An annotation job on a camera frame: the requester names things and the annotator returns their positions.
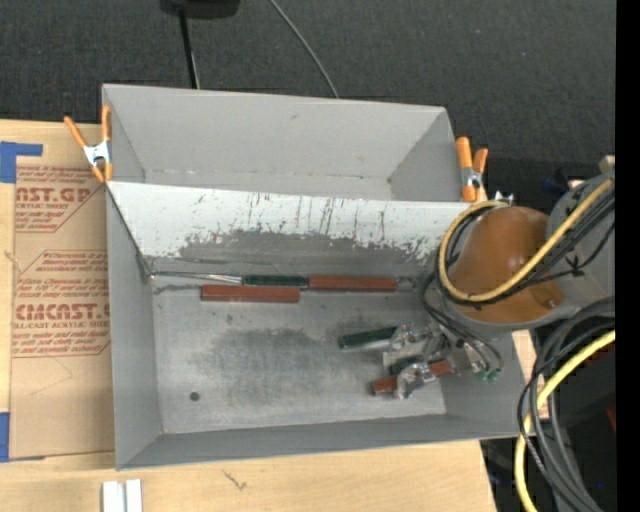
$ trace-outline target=wire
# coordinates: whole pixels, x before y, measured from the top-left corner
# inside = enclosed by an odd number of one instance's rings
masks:
[[[333,95],[339,99],[340,96],[338,95],[338,91],[336,90],[335,86],[333,85],[333,82],[331,81],[331,77],[329,77],[329,73],[327,73],[326,69],[324,69],[324,66],[322,65],[322,63],[320,62],[320,59],[318,58],[318,56],[315,54],[315,52],[313,51],[313,49],[311,48],[311,46],[309,45],[309,43],[307,43],[307,40],[304,38],[304,36],[300,33],[300,31],[298,30],[298,28],[293,24],[293,22],[289,19],[289,17],[285,14],[285,12],[282,10],[282,8],[278,5],[278,3],[276,2],[276,0],[268,0],[269,3],[273,6],[273,8],[278,12],[278,14],[280,15],[280,17],[284,20],[284,22],[289,26],[289,28],[293,31],[293,33],[295,34],[295,36],[298,38],[298,40],[302,43],[302,46],[304,46],[305,50],[307,50],[307,53],[311,56],[311,58],[313,59],[313,62],[315,62],[316,66],[318,67],[318,69],[320,70],[320,72],[322,73],[322,76],[324,76],[324,79],[327,82],[327,85],[329,86],[329,88],[331,89],[331,92],[333,93]]]
[[[551,251],[551,249],[558,243],[558,241],[567,233],[573,225],[577,222],[577,220],[584,214],[585,210],[587,210],[595,201],[603,195],[610,187],[612,187],[615,183],[615,178],[610,177],[603,181],[598,187],[591,192],[587,198],[582,201],[576,209],[571,212],[571,214],[565,219],[565,221],[556,229],[556,231],[549,237],[549,239],[544,243],[544,245],[536,252],[536,254],[510,279],[502,283],[500,286],[491,290],[489,292],[480,293],[480,294],[471,294],[467,292],[463,292],[458,290],[447,275],[446,268],[446,254],[447,247],[449,245],[449,241],[451,240],[452,235],[456,231],[457,227],[467,218],[467,216],[475,213],[479,209],[490,208],[494,206],[498,206],[497,201],[485,201],[484,203],[479,203],[471,208],[467,209],[462,215],[460,215],[449,227],[448,231],[445,233],[442,243],[440,245],[440,250],[438,253],[438,274],[440,277],[440,281],[442,285],[446,289],[446,291],[455,299],[465,301],[465,302],[486,302],[496,297],[504,294],[505,292],[510,291],[513,287],[515,287],[520,281],[522,281],[529,272],[531,272],[535,266],[542,261],[542,259]]]
[[[582,332],[580,336],[572,339],[568,344],[565,344],[567,335],[570,334],[574,328],[576,328],[578,325],[581,325],[583,322],[596,317],[603,318],[603,320],[600,321],[599,325],[587,329],[585,332]],[[615,318],[615,296],[607,297],[605,299],[594,302],[593,304],[582,309],[572,318],[566,320],[559,327],[557,327],[547,338],[544,347],[542,348],[538,358],[536,359],[531,379],[525,386],[518,402],[517,418],[520,426],[520,433],[525,438],[531,456],[536,462],[540,473],[547,480],[549,485],[551,485],[551,487],[556,490],[556,492],[560,496],[566,498],[568,502],[570,502],[571,504],[575,504],[576,501],[579,501],[580,504],[583,505],[583,507],[579,508],[578,510],[583,510],[584,506],[587,506],[587,508],[591,506],[591,509],[596,508],[594,508],[593,503],[589,503],[589,505],[584,503],[584,496],[588,495],[588,493],[584,490],[584,486],[582,485],[579,473],[575,470],[570,462],[567,462],[569,460],[569,457],[566,453],[564,445],[558,444],[558,449],[560,450],[562,459],[566,464],[566,467],[563,470],[562,468],[560,468],[560,464],[556,461],[553,452],[549,448],[548,443],[546,442],[546,438],[544,438],[545,433],[542,429],[538,410],[535,405],[535,399],[537,397],[537,383],[540,376],[545,374],[548,369],[554,370],[555,366],[569,352],[572,352],[576,348],[583,345],[587,339],[593,339],[596,333],[602,332],[603,330],[609,330],[611,327],[613,327],[614,320],[612,317]],[[530,411],[534,420],[534,432],[538,436],[541,445],[540,448],[543,452],[542,455],[544,455],[545,460],[548,460],[549,465],[555,471],[554,475],[550,474],[547,471],[545,464],[542,462],[542,458],[538,449],[530,439],[528,429],[524,428],[523,411],[525,397],[527,396],[527,394],[529,394],[529,397],[532,400]],[[555,417],[553,415],[551,416],[551,420],[552,422],[555,420]],[[564,473],[570,474],[569,476],[571,477],[571,481],[565,478]]]
[[[557,373],[555,373],[545,384],[544,388],[540,392],[536,400],[536,409],[540,409],[547,398],[555,391],[555,389],[562,383],[578,366],[584,363],[589,357],[595,354],[598,350],[603,347],[613,343],[616,339],[616,331],[615,329],[610,331],[609,333],[601,336],[593,343],[589,344],[587,347],[583,348],[578,354],[573,356],[569,361],[567,361]],[[527,414],[524,419],[524,428],[526,431],[531,428],[531,412]],[[538,509],[534,505],[531,500],[531,496],[529,495],[527,489],[527,482],[525,477],[525,450],[526,450],[526,442],[522,433],[518,436],[518,440],[516,442],[516,451],[515,451],[515,480],[516,480],[516,489],[518,491],[518,495],[520,496],[520,500],[527,512],[538,512]]]
[[[187,15],[184,9],[178,11],[180,18],[180,31],[182,32],[182,44],[184,45],[184,53],[187,57],[187,65],[189,66],[189,80],[191,80],[192,89],[200,89],[200,77],[196,68],[196,58],[191,48],[191,38],[189,37],[189,24],[187,23]]]

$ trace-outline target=cardboard sheet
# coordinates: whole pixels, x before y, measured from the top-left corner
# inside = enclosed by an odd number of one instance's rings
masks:
[[[43,145],[17,161],[9,456],[110,450],[104,188],[63,123],[1,121],[0,140]]]

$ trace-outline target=metal tool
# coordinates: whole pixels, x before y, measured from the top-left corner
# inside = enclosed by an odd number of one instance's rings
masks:
[[[111,162],[111,109],[108,105],[102,107],[102,142],[97,146],[89,146],[80,130],[69,116],[64,117],[64,123],[71,130],[71,135],[78,146],[84,151],[87,160],[91,164],[94,176],[104,183],[113,178],[113,164]],[[104,162],[102,169],[98,167],[99,161]]]

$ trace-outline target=cable bundle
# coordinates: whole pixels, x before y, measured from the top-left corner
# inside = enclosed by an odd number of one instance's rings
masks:
[[[571,336],[574,328],[586,320],[596,320],[596,323],[581,331],[579,335]],[[601,509],[585,488],[579,471],[567,453],[565,436],[563,436],[558,424],[554,391],[589,357],[614,341],[615,297],[608,297],[584,308],[556,328],[547,338],[536,359],[531,380],[525,387],[518,404],[520,436],[515,453],[516,487],[527,512],[535,512],[537,509],[529,496],[525,480],[526,447],[533,456],[542,476],[574,510],[600,512]],[[558,369],[558,366],[580,347],[584,348]],[[543,375],[548,376],[548,381],[542,391],[538,393],[538,382]],[[547,400],[549,418],[555,437],[553,447],[549,445],[539,415],[539,409]],[[529,412],[525,416],[526,405],[528,405]],[[534,445],[533,435],[536,436],[539,447]]]

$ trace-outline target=white plastic piece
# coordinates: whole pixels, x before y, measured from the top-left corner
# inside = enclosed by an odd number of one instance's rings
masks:
[[[104,482],[102,512],[142,512],[142,481]]]

